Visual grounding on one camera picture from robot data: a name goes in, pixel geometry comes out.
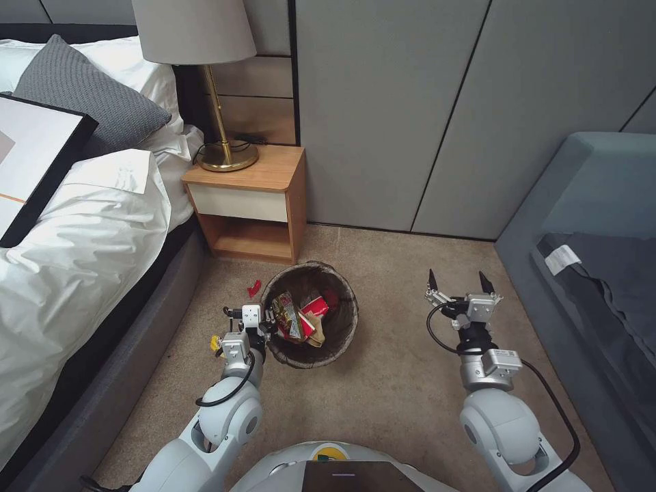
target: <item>wooden nightstand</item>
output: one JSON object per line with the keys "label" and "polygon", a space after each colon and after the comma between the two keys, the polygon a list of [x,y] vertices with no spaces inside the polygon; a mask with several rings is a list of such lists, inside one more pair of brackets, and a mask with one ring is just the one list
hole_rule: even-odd
{"label": "wooden nightstand", "polygon": [[246,169],[183,177],[214,256],[294,264],[305,229],[305,150],[258,146]]}

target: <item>headboard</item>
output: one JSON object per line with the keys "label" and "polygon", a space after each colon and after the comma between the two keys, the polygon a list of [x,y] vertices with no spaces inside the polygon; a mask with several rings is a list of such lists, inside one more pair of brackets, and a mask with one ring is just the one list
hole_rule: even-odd
{"label": "headboard", "polygon": [[[136,36],[137,26],[104,24],[2,24],[0,39],[45,43],[59,34],[68,44]],[[195,66],[174,66],[178,89],[178,106],[185,123],[203,130],[205,141],[214,141],[212,116],[207,107],[201,72]]]}

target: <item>dark gray blanket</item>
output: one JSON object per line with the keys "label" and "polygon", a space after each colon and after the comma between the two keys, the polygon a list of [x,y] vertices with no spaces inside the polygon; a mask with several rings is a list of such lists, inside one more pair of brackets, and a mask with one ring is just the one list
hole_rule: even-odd
{"label": "dark gray blanket", "polygon": [[[545,258],[567,244],[580,258],[552,275]],[[532,252],[539,271],[606,376],[645,450],[656,449],[656,364],[651,295],[656,241],[546,234]]]}
{"label": "dark gray blanket", "polygon": [[603,287],[604,299],[656,368],[656,239],[572,234],[573,268]]}

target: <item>carpet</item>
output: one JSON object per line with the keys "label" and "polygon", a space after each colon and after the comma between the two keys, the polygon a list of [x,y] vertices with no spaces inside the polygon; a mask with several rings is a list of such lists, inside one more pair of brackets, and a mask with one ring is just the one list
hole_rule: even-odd
{"label": "carpet", "polygon": [[[351,284],[359,324],[346,353],[332,364],[295,370],[269,354],[260,391],[264,419],[228,476],[230,488],[265,454],[294,443],[329,439],[392,455],[460,491],[496,491],[485,462],[459,424],[465,390],[460,359],[426,332],[428,268],[449,295],[480,291],[483,270],[504,296],[492,318],[494,341],[519,351],[545,375],[579,434],[582,451],[572,466],[596,492],[612,491],[599,457],[528,320],[492,243],[414,234],[309,225],[300,261],[333,265]],[[202,396],[221,374],[210,351],[213,334],[227,331],[223,306],[249,301],[246,287],[266,285],[284,267],[208,258],[194,298],[128,422],[96,470],[106,487],[133,483],[159,449],[179,435]],[[434,329],[455,346],[448,320]],[[529,370],[515,378],[514,394],[535,412],[561,457],[571,438],[551,400]]]}

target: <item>wastebasket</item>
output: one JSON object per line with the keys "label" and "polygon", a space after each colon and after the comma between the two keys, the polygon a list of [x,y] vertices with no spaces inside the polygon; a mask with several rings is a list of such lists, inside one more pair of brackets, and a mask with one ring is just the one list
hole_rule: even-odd
{"label": "wastebasket", "polygon": [[278,273],[262,291],[260,302],[271,306],[276,296],[287,291],[299,306],[309,292],[318,291],[333,307],[322,319],[326,337],[321,347],[295,344],[277,335],[271,337],[269,350],[278,362],[293,368],[311,369],[326,366],[349,347],[357,326],[357,300],[349,283],[330,265],[317,261],[294,265]]}

